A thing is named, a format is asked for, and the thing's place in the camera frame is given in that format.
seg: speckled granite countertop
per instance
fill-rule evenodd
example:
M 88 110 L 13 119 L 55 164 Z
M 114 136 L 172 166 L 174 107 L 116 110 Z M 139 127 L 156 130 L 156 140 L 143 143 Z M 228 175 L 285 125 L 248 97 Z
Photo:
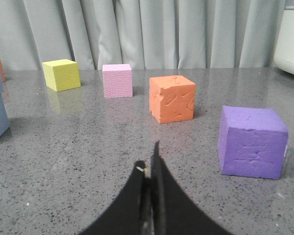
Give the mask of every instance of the speckled granite countertop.
M 148 79 L 197 84 L 195 118 L 158 124 Z M 294 76 L 278 69 L 134 70 L 132 98 L 104 99 L 101 71 L 56 93 L 41 71 L 6 74 L 11 128 L 0 138 L 0 234 L 78 234 L 116 197 L 154 143 L 177 182 L 236 235 L 294 234 Z M 222 105 L 273 108 L 290 131 L 280 180 L 220 174 Z

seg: yellow cube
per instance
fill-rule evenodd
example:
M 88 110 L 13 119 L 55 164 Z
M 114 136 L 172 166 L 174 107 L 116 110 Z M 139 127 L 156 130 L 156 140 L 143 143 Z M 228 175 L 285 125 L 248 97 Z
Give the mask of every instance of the yellow cube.
M 46 86 L 56 92 L 80 87 L 78 63 L 71 60 L 43 62 Z

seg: white appliance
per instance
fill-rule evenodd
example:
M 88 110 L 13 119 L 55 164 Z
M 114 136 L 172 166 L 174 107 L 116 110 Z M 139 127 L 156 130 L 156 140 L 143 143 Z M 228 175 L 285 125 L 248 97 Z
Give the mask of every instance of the white appliance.
M 278 68 L 294 74 L 294 0 L 286 0 L 274 62 Z

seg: curtain fold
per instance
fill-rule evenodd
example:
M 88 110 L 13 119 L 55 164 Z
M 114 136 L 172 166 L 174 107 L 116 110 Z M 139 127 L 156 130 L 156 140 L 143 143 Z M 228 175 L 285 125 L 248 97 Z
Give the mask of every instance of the curtain fold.
M 5 70 L 272 66 L 285 0 L 0 0 Z

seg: small orange block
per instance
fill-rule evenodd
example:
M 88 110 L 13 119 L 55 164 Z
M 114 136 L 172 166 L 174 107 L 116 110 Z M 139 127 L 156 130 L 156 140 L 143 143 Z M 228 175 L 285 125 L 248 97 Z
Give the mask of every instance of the small orange block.
M 1 74 L 1 81 L 5 82 L 5 76 L 4 76 L 4 71 L 3 71 L 1 59 L 0 59 L 0 74 Z
M 193 119 L 195 90 L 196 84 L 181 75 L 151 77 L 149 110 L 159 123 Z

